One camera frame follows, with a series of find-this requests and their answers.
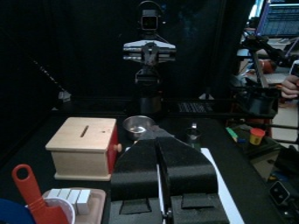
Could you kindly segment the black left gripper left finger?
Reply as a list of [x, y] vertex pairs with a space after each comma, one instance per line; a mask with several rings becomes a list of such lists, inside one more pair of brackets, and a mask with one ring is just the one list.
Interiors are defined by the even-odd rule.
[[108, 224], [163, 224], [152, 126], [119, 157], [111, 177]]

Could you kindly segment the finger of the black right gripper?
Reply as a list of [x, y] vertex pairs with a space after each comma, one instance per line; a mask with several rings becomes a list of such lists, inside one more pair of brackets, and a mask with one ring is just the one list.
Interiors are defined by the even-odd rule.
[[144, 54], [144, 64], [147, 66], [151, 65], [151, 53], [149, 53], [149, 45], [145, 44], [141, 46], [143, 54]]
[[149, 66], [155, 66], [159, 62], [159, 47], [156, 43], [152, 44], [152, 51], [149, 56]]

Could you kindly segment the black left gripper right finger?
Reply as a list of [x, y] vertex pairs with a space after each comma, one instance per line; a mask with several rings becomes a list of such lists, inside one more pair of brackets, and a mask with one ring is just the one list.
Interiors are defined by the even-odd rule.
[[167, 224], [230, 224], [216, 170], [201, 151], [172, 135], [155, 138]]

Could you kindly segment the person's hand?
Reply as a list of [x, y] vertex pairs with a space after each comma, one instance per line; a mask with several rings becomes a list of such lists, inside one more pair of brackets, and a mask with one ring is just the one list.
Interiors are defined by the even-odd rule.
[[286, 99], [299, 97], [299, 77], [288, 75], [282, 83], [282, 96]]

